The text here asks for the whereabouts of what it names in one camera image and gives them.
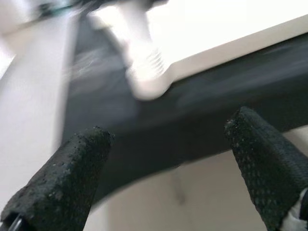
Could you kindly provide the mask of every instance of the white wall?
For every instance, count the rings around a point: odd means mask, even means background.
[[[28,0],[0,0],[0,34],[15,31],[33,19]]]

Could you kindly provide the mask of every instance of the white floor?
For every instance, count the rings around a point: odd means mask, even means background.
[[[55,151],[70,61],[68,15],[8,38],[17,59],[0,81],[0,210]],[[286,134],[308,153],[308,128]],[[141,180],[93,208],[85,230],[265,231],[231,152]]]

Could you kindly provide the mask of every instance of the foam grip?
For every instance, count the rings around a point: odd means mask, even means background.
[[[308,159],[253,110],[242,107],[226,124],[236,162],[267,229],[276,231],[308,187]]]
[[[81,231],[113,136],[101,128],[74,135],[7,203],[1,220],[17,214],[36,231]]]

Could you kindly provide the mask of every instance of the textured black grip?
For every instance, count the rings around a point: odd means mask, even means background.
[[[112,136],[100,128],[76,134],[7,203],[1,220],[20,214],[37,231],[81,231]]]
[[[256,112],[242,107],[225,127],[251,200],[276,231],[308,186],[308,159]]]

